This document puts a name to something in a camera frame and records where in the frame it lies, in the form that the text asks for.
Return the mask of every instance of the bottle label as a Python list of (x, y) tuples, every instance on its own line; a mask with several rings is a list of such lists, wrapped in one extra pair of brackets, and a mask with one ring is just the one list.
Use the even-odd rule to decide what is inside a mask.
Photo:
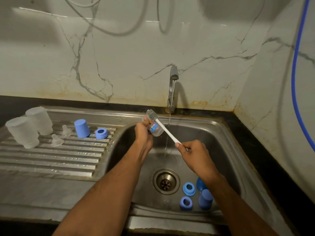
[(153, 133), (157, 127), (158, 125), (156, 123), (153, 123), (153, 125), (150, 128), (150, 132)]

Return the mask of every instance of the black countertop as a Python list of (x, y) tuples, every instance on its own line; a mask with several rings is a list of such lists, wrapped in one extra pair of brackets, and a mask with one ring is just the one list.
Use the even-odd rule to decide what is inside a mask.
[[(154, 106), (0, 96), (0, 109), (2, 110), (0, 112), (0, 126), (3, 126), (6, 121), (12, 118), (25, 114), (26, 110), (41, 105), (143, 113), (146, 112), (147, 109), (151, 108), (158, 114), (165, 113), (165, 108)], [(271, 198), (278, 206), (278, 209), (285, 217), (293, 232), (296, 234), (300, 233), (302, 235), (309, 235), (310, 232), (314, 231), (313, 222), (315, 219), (315, 205), (313, 202), (295, 184), (286, 171), (278, 164), (278, 162), (270, 155), (270, 153), (236, 117), (236, 115), (234, 115), (233, 112), (177, 108), (174, 114), (223, 119), (243, 151), (250, 159), (253, 167), (257, 170), (260, 178), (265, 183), (265, 187), (267, 188)], [(21, 232), (17, 231), (19, 229), (23, 229), (24, 233), (28, 229), (31, 229), (30, 233), (33, 233), (32, 235), (37, 235), (34, 232), (34, 228), (37, 228), (39, 232), (43, 228), (46, 231), (50, 230), (51, 232), (47, 235), (51, 235), (56, 227), (48, 224), (27, 224), (6, 221), (0, 222), (0, 226), (2, 229), (7, 227), (8, 229), (15, 230), (14, 232), (18, 234), (20, 233), (20, 235)]]

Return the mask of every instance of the sink drain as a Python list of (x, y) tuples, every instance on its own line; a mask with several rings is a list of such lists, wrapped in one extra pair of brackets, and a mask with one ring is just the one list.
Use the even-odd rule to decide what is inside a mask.
[(162, 194), (174, 194), (180, 185), (178, 175), (170, 169), (162, 169), (154, 174), (153, 184)]

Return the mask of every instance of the blue bottle cap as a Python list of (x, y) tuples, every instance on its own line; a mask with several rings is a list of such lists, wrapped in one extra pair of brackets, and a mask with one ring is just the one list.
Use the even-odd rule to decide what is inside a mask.
[(84, 119), (76, 120), (74, 126), (76, 127), (77, 136), (79, 138), (85, 138), (90, 135), (89, 126)]
[(187, 182), (184, 186), (183, 186), (183, 192), (188, 195), (188, 196), (192, 196), (195, 194), (196, 190), (195, 187), (192, 183)]
[(213, 196), (208, 189), (201, 192), (198, 203), (203, 210), (209, 210), (212, 206)]
[(99, 128), (95, 131), (96, 139), (105, 139), (108, 137), (108, 132), (105, 128)]
[(192, 200), (189, 197), (184, 196), (180, 200), (179, 206), (180, 206), (181, 210), (192, 210)]
[(205, 189), (208, 189), (208, 187), (204, 184), (204, 182), (198, 177), (197, 182), (196, 182), (196, 188), (199, 191), (203, 191)]

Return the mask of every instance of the faucet spout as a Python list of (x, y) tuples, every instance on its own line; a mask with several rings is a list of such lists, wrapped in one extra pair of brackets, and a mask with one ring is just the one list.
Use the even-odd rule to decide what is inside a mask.
[(171, 67), (171, 73), (169, 76), (169, 89), (168, 89), (168, 99), (167, 99), (167, 112), (172, 112), (175, 110), (175, 106), (172, 105), (175, 81), (178, 80), (178, 69), (176, 66)]

